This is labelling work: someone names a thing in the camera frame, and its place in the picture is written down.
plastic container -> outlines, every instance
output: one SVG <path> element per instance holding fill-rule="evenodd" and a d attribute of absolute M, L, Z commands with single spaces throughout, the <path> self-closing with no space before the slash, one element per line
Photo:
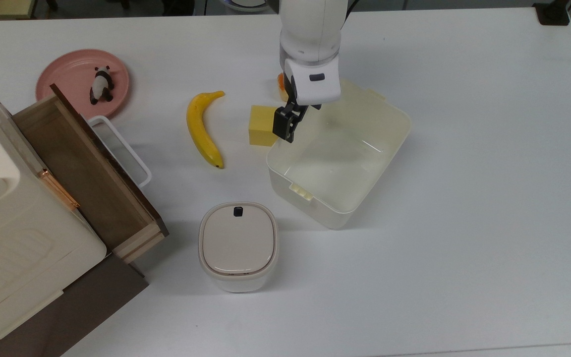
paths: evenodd
<path fill-rule="evenodd" d="M 0 339 L 60 296 L 107 251 L 39 178 L 43 163 L 0 105 Z"/>
<path fill-rule="evenodd" d="M 277 221 L 258 203 L 224 203 L 202 219 L 200 264 L 216 285 L 228 292 L 262 287 L 278 256 Z"/>
<path fill-rule="evenodd" d="M 344 79 L 341 91 L 337 102 L 308 109 L 294 142 L 277 140 L 266 159 L 275 192 L 331 229 L 345 225 L 411 128 L 378 93 Z"/>

panda toy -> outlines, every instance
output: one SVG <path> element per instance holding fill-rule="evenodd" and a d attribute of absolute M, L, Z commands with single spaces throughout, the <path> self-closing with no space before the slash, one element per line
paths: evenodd
<path fill-rule="evenodd" d="M 92 105 L 98 103 L 98 100 L 104 98 L 107 102 L 111 102 L 114 97 L 109 93 L 114 88 L 114 82 L 111 75 L 109 75 L 109 66 L 94 68 L 96 77 L 94 83 L 89 88 L 89 102 Z"/>

yellow sponge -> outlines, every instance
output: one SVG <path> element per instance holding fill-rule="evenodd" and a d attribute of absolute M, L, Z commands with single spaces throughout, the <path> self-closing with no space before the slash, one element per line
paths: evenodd
<path fill-rule="evenodd" d="M 275 143 L 278 136 L 272 134 L 272 121 L 276 110 L 276 107 L 252 106 L 248 124 L 251 145 L 272 146 Z"/>

small white container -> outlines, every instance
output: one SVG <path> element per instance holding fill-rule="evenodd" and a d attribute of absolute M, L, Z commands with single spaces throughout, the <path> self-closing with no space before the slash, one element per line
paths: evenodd
<path fill-rule="evenodd" d="M 262 287 L 278 256 L 277 221 L 258 203 L 224 203 L 202 219 L 200 264 L 218 287 L 228 292 Z"/>
<path fill-rule="evenodd" d="M 341 99 L 308 109 L 292 144 L 266 158 L 275 192 L 327 228 L 342 227 L 411 129 L 408 115 L 372 90 L 341 80 Z"/>

yellow banana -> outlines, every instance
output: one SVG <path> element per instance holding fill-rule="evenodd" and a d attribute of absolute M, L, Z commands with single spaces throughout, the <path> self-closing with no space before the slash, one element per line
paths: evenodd
<path fill-rule="evenodd" d="M 193 143 L 204 159 L 218 169 L 224 169 L 224 161 L 204 127 L 202 115 L 213 100 L 223 96 L 224 92 L 221 90 L 213 93 L 200 93 L 193 97 L 186 109 L 186 125 L 188 125 L 188 132 L 191 133 Z"/>

